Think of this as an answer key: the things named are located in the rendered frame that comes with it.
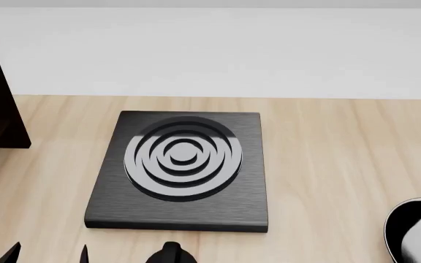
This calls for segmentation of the black frying pan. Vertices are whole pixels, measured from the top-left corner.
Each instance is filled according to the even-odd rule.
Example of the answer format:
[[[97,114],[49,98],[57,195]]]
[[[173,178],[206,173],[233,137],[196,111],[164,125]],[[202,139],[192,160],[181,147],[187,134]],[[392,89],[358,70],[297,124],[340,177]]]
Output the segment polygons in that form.
[[[404,263],[401,244],[406,233],[421,220],[421,197],[397,204],[384,222],[383,235],[392,262]]]

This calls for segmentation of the black stove burner plate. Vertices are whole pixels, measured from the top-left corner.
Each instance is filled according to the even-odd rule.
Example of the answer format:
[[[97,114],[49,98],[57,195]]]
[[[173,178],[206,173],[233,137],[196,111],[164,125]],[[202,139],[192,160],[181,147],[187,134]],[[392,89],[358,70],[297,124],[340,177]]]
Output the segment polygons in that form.
[[[146,126],[185,115],[219,122],[237,136],[243,149],[240,172],[226,188],[204,199],[171,202],[150,197],[127,177],[124,170],[127,144]],[[122,111],[88,201],[84,222],[89,228],[106,229],[267,232],[268,201],[259,113]]]

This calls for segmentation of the round grey ringed burner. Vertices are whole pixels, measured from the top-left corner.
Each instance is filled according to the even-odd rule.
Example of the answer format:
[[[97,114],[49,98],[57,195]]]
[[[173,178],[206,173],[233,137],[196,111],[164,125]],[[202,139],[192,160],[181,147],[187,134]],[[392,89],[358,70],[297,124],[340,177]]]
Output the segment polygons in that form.
[[[130,139],[124,153],[124,170],[133,186],[171,202],[220,192],[237,177],[242,163],[242,145],[230,129],[191,115],[146,126]]]

